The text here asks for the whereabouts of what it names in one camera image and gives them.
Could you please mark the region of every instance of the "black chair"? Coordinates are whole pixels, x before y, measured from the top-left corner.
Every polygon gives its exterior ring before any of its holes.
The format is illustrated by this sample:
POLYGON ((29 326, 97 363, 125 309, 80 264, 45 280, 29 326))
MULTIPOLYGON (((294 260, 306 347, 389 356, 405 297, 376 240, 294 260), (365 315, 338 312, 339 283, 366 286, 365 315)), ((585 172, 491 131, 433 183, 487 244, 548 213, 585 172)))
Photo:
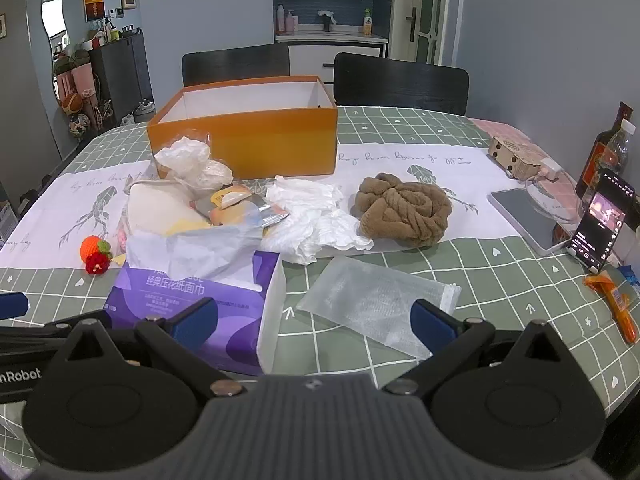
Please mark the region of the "black chair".
POLYGON ((185 86, 283 75, 289 75, 286 43, 194 52, 182 57, 185 86))
POLYGON ((339 105, 423 108, 464 115, 469 74, 461 68, 341 52, 335 56, 339 105))

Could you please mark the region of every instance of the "brown towel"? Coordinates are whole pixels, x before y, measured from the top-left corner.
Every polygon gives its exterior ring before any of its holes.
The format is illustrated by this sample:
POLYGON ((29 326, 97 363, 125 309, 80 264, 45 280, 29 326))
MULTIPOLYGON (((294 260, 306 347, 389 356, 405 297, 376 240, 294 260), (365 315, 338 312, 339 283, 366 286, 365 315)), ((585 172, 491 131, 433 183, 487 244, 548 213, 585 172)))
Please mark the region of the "brown towel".
POLYGON ((401 182, 380 173, 360 184, 356 209, 364 213, 360 230, 369 238, 393 238, 413 247, 431 247, 447 228, 451 202, 434 184, 401 182))

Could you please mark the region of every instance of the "twisted brown fabric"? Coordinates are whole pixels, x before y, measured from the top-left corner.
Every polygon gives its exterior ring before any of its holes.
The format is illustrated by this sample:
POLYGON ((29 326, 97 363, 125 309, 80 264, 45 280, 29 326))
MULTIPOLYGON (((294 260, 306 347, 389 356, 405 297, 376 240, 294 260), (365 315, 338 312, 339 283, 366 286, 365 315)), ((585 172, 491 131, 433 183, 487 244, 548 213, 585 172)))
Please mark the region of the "twisted brown fabric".
POLYGON ((413 247, 431 247, 444 235, 451 201, 434 184, 401 182, 389 173, 360 184, 356 209, 360 230, 369 238, 394 238, 413 247))

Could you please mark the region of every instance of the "purple tissue package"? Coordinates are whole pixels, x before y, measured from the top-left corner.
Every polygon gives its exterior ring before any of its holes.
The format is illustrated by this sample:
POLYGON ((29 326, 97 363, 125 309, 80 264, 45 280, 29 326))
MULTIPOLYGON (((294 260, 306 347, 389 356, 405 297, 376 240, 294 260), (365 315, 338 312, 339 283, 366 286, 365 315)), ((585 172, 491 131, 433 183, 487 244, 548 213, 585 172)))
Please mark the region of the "purple tissue package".
POLYGON ((197 278, 172 282, 163 272, 125 264, 104 307, 114 328, 130 328, 146 316, 170 318, 210 296, 218 304, 218 326, 198 355, 221 370, 268 374, 287 288, 279 256, 255 252, 254 283, 261 292, 197 278))

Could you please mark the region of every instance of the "white bottle cap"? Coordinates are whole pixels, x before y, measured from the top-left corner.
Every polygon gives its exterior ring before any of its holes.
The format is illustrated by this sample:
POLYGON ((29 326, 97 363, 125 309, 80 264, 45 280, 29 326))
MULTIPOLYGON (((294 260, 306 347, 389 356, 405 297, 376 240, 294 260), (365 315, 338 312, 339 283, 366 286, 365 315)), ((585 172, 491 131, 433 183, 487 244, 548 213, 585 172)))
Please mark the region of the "white bottle cap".
POLYGON ((631 124, 626 119, 622 119, 622 124, 620 125, 620 129, 625 130, 629 135, 633 135, 634 132, 636 131, 636 127, 633 126, 633 124, 631 124))

